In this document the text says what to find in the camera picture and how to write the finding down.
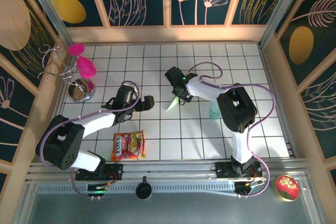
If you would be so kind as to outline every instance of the grid floor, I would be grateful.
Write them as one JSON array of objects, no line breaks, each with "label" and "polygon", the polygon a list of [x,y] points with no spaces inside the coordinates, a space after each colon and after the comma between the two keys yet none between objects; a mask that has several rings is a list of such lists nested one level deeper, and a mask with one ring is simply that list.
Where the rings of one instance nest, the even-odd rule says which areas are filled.
[{"label": "grid floor", "polygon": [[[141,80],[142,97],[152,95],[155,99],[150,111],[134,112],[132,120],[84,138],[82,150],[93,151],[108,161],[111,160],[114,133],[138,130],[145,132],[147,157],[141,160],[230,158],[232,134],[222,120],[210,119],[209,101],[194,98],[189,104],[165,112],[174,95],[164,74],[173,66],[186,73],[199,62],[211,61],[223,69],[223,76],[216,83],[255,83],[269,87],[256,44],[88,46],[83,56],[92,59],[97,68],[92,78],[97,90],[85,103],[73,103],[66,97],[63,116],[74,118],[99,110],[116,95],[124,80]],[[219,75],[212,65],[201,65],[196,73]],[[246,90],[258,109],[258,121],[271,109],[271,97],[258,88]],[[291,154],[277,112],[252,132],[250,147],[260,157]]]}]

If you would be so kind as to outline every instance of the candy bag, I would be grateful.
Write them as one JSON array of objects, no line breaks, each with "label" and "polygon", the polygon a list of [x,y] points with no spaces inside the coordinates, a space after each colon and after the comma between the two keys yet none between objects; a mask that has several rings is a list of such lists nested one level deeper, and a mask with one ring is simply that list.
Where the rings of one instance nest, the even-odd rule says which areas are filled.
[{"label": "candy bag", "polygon": [[146,157],[143,131],[114,134],[112,161],[140,157]]}]

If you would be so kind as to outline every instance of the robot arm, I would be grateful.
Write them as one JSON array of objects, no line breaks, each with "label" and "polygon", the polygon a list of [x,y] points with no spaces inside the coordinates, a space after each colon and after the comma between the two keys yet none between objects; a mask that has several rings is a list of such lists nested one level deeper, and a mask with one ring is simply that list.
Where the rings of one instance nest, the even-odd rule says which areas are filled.
[{"label": "robot arm", "polygon": [[[111,98],[102,108],[108,110],[128,108],[135,102],[134,95],[135,90],[131,86],[122,85],[118,89],[116,97]],[[75,167],[99,173],[105,164],[105,160],[95,153],[80,150],[82,139],[93,132],[129,120],[133,112],[150,110],[152,107],[154,107],[154,98],[149,95],[144,97],[144,101],[140,99],[129,110],[117,113],[100,113],[86,120],[67,123],[53,131],[48,137],[43,149],[44,158],[62,170]],[[44,135],[55,125],[66,120],[68,118],[62,115],[54,117]],[[37,155],[39,155],[40,144],[43,138],[44,136],[36,147],[35,153]]]},{"label": "robot arm", "polygon": [[202,97],[218,104],[225,125],[232,131],[233,169],[243,174],[253,163],[252,154],[247,148],[247,131],[255,121],[257,109],[244,88],[218,89],[207,86],[189,73],[186,76],[173,67],[165,74],[173,86],[173,94],[185,102],[193,96]]}]

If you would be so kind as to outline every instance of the purple cable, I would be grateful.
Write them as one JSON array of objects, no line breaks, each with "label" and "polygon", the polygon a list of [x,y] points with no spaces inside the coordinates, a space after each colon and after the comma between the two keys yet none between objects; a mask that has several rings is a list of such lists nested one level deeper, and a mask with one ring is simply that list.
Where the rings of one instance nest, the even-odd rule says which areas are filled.
[{"label": "purple cable", "polygon": [[[221,85],[215,85],[215,84],[211,84],[211,83],[208,83],[208,82],[206,82],[206,81],[203,81],[203,80],[202,80],[202,77],[206,77],[206,78],[210,78],[210,79],[218,79],[218,78],[220,78],[220,77],[223,75],[223,71],[222,71],[222,69],[220,68],[219,65],[217,65],[217,64],[215,64],[215,63],[213,63],[213,62],[209,62],[209,61],[207,61],[207,62],[201,62],[201,63],[196,64],[195,66],[193,66],[193,67],[189,70],[189,72],[190,72],[192,69],[194,69],[196,66],[201,65],[201,64],[212,64],[212,65],[215,65],[215,66],[220,70],[220,76],[219,76],[219,77],[200,76],[200,82],[203,83],[203,84],[205,84],[205,85],[207,85],[207,86],[209,86],[209,87],[217,88],[217,89],[222,89],[222,88],[223,88],[223,89],[227,89],[227,90],[228,90],[228,89],[233,89],[233,88],[242,88],[242,87],[258,87],[258,88],[261,88],[261,89],[264,89],[265,91],[267,91],[267,92],[270,94],[270,96],[272,97],[273,104],[272,104],[272,109],[271,109],[271,111],[267,114],[267,116],[265,116],[263,119],[259,120],[257,123],[253,124],[253,125],[252,125],[251,127],[249,127],[248,130],[247,130],[247,140],[246,140],[246,141],[247,141],[247,148],[248,148],[249,151],[251,151],[251,150],[250,150],[250,146],[249,146],[250,132],[251,132],[251,130],[254,129],[258,124],[260,124],[260,123],[262,123],[264,120],[268,119],[268,118],[271,116],[271,114],[273,113],[273,111],[274,111],[274,109],[275,109],[275,105],[276,105],[276,98],[275,98],[274,94],[273,94],[269,89],[267,89],[267,88],[265,88],[264,86],[259,85],[259,84],[237,84],[237,85],[231,85],[231,86],[221,86]],[[267,187],[268,187],[268,185],[269,185],[269,182],[270,182],[270,172],[269,172],[269,168],[268,168],[267,164],[266,164],[266,163],[265,163],[259,156],[257,156],[256,154],[254,154],[252,151],[251,151],[251,153],[252,153],[252,156],[253,156],[253,157],[255,157],[256,159],[258,159],[258,160],[265,166],[266,171],[267,171],[267,182],[266,182],[265,187],[264,187],[262,190],[260,190],[259,192],[255,193],[255,194],[248,194],[248,195],[244,195],[244,196],[243,196],[243,197],[246,197],[246,198],[248,198],[248,197],[253,197],[253,196],[257,196],[257,195],[263,193],[263,192],[267,189]]]},{"label": "purple cable", "polygon": [[67,123],[77,122],[77,121],[80,121],[80,120],[85,120],[85,119],[91,118],[91,117],[93,117],[93,116],[95,116],[95,115],[99,115],[99,114],[103,114],[103,113],[122,112],[122,111],[129,110],[129,109],[133,108],[133,107],[137,104],[137,102],[139,101],[139,98],[141,97],[139,86],[138,86],[136,83],[134,83],[133,81],[124,81],[124,82],[121,83],[121,85],[123,85],[124,83],[130,83],[130,84],[134,85],[135,88],[138,90],[138,95],[137,95],[137,97],[136,97],[136,100],[135,100],[135,102],[134,102],[131,106],[129,106],[129,107],[127,107],[127,108],[124,108],[124,109],[119,109],[119,110],[104,110],[104,111],[97,111],[97,112],[93,112],[93,113],[88,114],[88,115],[79,116],[79,117],[77,117],[77,118],[73,118],[73,119],[68,119],[68,120],[66,120],[66,121],[64,121],[64,122],[61,122],[61,123],[59,123],[59,124],[56,124],[54,127],[52,127],[52,128],[47,132],[47,134],[46,134],[46,135],[44,136],[44,138],[42,139],[41,146],[40,146],[40,150],[39,150],[39,156],[40,156],[40,158],[41,158],[41,162],[42,162],[42,164],[43,164],[44,166],[48,166],[48,167],[50,167],[50,165],[48,165],[48,164],[46,163],[45,159],[44,159],[44,156],[43,156],[43,149],[44,149],[44,146],[45,146],[45,144],[46,144],[46,141],[47,141],[48,137],[51,135],[51,133],[52,133],[53,131],[55,131],[56,129],[58,129],[59,127],[65,125],[65,124],[67,124]]}]

